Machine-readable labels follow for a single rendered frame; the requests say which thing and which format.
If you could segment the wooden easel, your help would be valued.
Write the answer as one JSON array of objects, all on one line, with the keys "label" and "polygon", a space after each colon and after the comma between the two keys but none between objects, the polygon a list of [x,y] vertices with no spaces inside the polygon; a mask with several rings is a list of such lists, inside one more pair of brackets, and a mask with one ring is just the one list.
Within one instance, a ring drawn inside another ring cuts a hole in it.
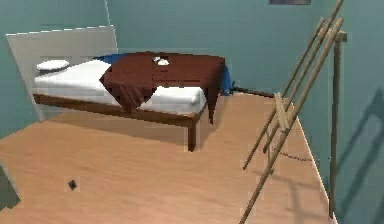
[{"label": "wooden easel", "polygon": [[[285,141],[288,138],[288,135],[296,119],[298,118],[298,115],[310,93],[310,90],[314,85],[327,56],[329,55],[331,47],[339,46],[339,42],[344,42],[347,38],[347,34],[341,30],[344,19],[337,17],[344,1],[345,0],[336,0],[335,6],[328,19],[325,19],[323,17],[320,18],[318,24],[316,25],[316,29],[312,34],[310,42],[305,48],[303,54],[300,56],[300,59],[295,69],[291,72],[290,79],[284,87],[283,94],[274,94],[274,107],[271,113],[269,114],[268,119],[264,124],[261,132],[259,133],[255,145],[246,157],[242,169],[247,169],[256,150],[259,147],[259,144],[261,143],[262,138],[267,133],[269,126],[274,120],[275,116],[278,116],[278,118],[277,121],[273,124],[270,136],[266,139],[266,143],[263,146],[263,152],[266,153],[269,150],[269,146],[273,138],[275,137],[277,131],[281,132],[281,136],[277,146],[275,147],[275,151],[273,152],[272,156],[268,159],[268,163],[266,168],[264,169],[264,173],[262,174],[258,185],[255,188],[238,224],[246,223],[269,175],[271,174],[274,168],[274,164],[281,152]],[[293,102],[299,90],[299,87],[301,86],[310,67],[313,67],[313,69],[308,78],[308,82],[305,88],[303,89],[293,111],[291,113],[288,113],[288,109],[291,103]]]}]

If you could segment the blue cloth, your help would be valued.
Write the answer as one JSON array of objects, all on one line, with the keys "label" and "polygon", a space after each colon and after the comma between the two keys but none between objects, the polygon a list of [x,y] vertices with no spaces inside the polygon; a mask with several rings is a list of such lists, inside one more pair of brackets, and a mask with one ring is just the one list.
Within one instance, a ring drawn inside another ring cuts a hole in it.
[{"label": "blue cloth", "polygon": [[[96,60],[103,61],[108,64],[113,64],[116,62],[119,58],[123,57],[124,53],[122,54],[110,54],[110,55],[104,55],[104,56],[97,56]],[[222,82],[221,82],[221,94],[223,96],[229,96],[230,95],[230,89],[231,89],[231,79],[230,79],[230,73],[227,66],[224,66],[223,75],[222,75]]]}]

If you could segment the dark red blanket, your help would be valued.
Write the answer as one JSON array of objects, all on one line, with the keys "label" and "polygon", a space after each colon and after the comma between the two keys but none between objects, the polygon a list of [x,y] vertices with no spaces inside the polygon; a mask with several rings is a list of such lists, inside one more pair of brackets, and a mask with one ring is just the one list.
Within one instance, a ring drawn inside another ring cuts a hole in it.
[{"label": "dark red blanket", "polygon": [[[158,66],[152,59],[167,59]],[[221,90],[225,59],[220,56],[180,53],[127,53],[114,62],[99,79],[104,88],[128,112],[140,106],[158,86],[200,87],[205,95],[210,122],[213,122]]]}]

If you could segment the wooden bed with white mattress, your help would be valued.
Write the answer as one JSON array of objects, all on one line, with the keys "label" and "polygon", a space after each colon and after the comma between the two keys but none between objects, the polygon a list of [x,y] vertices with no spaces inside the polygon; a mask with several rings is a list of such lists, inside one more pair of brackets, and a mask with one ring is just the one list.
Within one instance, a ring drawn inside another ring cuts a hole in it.
[{"label": "wooden bed with white mattress", "polygon": [[[115,53],[113,26],[8,34],[6,40],[38,119],[66,109],[143,120],[188,129],[188,150],[196,147],[196,125],[207,106],[198,87],[157,87],[148,101],[128,112],[99,79],[111,64],[96,60]],[[48,60],[66,60],[65,69],[38,71]]]}]

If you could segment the dark framed picture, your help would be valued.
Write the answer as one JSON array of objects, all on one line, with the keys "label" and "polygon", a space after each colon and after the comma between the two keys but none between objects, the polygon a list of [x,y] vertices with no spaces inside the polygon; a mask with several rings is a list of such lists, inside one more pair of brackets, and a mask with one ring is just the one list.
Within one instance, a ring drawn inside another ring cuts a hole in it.
[{"label": "dark framed picture", "polygon": [[269,0],[271,5],[310,5],[311,0]]}]

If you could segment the white pillow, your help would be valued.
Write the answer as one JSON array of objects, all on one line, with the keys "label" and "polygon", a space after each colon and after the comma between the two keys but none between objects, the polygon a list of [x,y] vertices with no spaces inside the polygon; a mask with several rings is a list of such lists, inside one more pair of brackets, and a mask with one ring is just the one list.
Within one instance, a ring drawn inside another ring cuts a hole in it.
[{"label": "white pillow", "polygon": [[38,71],[54,71],[65,69],[70,65],[66,60],[48,60],[36,65]]}]

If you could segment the grey block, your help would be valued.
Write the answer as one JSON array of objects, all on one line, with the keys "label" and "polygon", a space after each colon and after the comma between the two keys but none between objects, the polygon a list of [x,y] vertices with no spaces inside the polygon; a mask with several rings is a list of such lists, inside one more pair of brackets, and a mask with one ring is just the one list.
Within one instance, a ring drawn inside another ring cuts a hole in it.
[{"label": "grey block", "polygon": [[12,209],[21,201],[17,188],[3,164],[0,163],[0,211]]}]

